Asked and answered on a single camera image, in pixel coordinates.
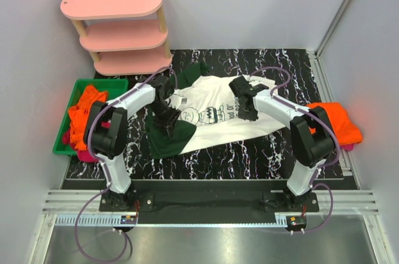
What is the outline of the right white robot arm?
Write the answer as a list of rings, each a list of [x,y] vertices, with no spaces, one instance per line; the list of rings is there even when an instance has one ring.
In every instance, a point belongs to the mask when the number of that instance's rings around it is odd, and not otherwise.
[[[339,143],[326,110],[295,104],[263,84],[252,86],[243,76],[233,79],[229,87],[238,98],[240,119],[256,121],[266,114],[290,130],[296,162],[286,188],[291,197],[309,193],[316,172],[339,156]]]

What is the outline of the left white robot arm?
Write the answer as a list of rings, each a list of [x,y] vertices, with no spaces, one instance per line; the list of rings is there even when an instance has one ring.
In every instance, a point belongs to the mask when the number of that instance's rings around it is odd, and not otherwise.
[[[93,158],[101,163],[107,188],[126,194],[132,184],[125,169],[123,151],[127,144],[127,125],[140,109],[149,106],[155,115],[155,127],[171,137],[180,111],[167,103],[177,81],[158,76],[137,83],[126,93],[108,101],[92,104],[85,126],[84,143]]]

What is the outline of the white and green t-shirt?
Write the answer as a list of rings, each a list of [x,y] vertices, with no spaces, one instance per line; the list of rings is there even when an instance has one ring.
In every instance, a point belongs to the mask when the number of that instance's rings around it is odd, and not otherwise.
[[[155,115],[148,111],[145,132],[152,158],[262,137],[283,128],[282,123],[263,113],[255,121],[240,119],[238,98],[229,87],[234,77],[211,76],[208,71],[208,66],[200,62],[170,77],[177,89],[167,101],[181,112],[171,137],[155,125]]]

